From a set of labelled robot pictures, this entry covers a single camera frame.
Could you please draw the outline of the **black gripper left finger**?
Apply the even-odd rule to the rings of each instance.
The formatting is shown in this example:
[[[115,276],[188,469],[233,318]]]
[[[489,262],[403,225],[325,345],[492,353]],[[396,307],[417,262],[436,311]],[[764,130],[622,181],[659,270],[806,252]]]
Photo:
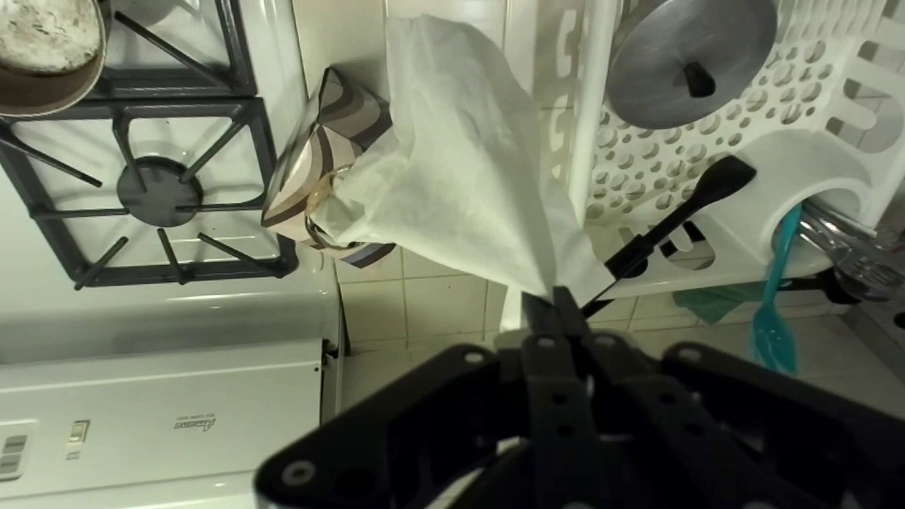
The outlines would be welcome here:
[[[526,300],[521,348],[450,345],[253,471],[258,509],[450,509],[591,502],[567,469],[591,461],[594,414],[577,372],[587,325],[567,290]]]

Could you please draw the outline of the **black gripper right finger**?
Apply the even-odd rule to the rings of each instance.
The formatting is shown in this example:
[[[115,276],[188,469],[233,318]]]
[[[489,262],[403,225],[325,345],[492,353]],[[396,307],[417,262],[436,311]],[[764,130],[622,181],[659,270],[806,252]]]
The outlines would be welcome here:
[[[677,341],[659,358],[581,331],[594,410],[653,445],[694,509],[905,509],[905,421],[723,349]]]

